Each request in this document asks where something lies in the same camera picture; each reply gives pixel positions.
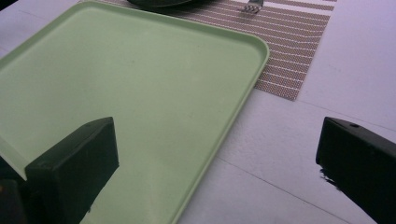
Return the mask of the light green plastic tray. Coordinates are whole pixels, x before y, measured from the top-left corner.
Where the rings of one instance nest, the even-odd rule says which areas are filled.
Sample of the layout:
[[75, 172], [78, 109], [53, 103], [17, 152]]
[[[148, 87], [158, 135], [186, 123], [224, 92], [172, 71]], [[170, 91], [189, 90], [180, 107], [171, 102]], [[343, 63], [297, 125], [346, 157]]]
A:
[[0, 58], [0, 156], [22, 172], [111, 117], [120, 166], [83, 224], [177, 224], [268, 57], [254, 35], [76, 4]]

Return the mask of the brown striped woven placemat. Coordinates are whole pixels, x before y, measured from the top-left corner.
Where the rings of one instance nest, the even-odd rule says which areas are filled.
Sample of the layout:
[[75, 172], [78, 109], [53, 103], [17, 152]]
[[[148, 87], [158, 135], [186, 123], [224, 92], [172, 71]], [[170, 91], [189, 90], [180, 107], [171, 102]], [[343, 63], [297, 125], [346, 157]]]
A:
[[162, 49], [195, 71], [218, 71], [227, 81], [295, 100], [334, 3], [266, 0], [257, 14], [234, 0], [196, 0], [144, 8], [127, 0], [82, 0], [102, 9], [112, 30]]

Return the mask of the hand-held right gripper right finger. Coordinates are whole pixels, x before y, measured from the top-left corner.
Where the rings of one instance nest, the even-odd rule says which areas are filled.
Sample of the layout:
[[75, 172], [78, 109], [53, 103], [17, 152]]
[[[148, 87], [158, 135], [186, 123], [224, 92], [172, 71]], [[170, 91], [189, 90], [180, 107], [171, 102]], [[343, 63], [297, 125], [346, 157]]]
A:
[[396, 224], [396, 143], [342, 119], [323, 120], [316, 164], [377, 224]]

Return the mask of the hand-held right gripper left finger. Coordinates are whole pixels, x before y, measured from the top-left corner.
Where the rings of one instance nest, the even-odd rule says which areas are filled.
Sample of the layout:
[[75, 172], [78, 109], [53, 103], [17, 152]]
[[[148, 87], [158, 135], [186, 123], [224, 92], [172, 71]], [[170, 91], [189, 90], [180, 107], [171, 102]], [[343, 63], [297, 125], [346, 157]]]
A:
[[25, 167], [50, 224], [79, 224], [120, 166], [114, 119], [88, 122]]

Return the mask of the dark round plate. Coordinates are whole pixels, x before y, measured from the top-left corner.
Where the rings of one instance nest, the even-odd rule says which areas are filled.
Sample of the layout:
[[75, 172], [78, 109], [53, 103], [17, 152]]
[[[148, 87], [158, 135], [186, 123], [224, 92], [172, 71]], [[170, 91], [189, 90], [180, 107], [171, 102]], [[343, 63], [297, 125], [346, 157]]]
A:
[[196, 0], [127, 0], [141, 7], [176, 7], [192, 3]]

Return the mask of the silver metal fork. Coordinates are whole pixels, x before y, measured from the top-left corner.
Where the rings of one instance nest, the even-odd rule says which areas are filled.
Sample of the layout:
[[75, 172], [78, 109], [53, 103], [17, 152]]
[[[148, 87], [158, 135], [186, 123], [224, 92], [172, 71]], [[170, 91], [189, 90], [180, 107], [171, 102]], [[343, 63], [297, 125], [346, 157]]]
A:
[[264, 0], [248, 0], [248, 2], [240, 9], [241, 12], [257, 14], [261, 11]]

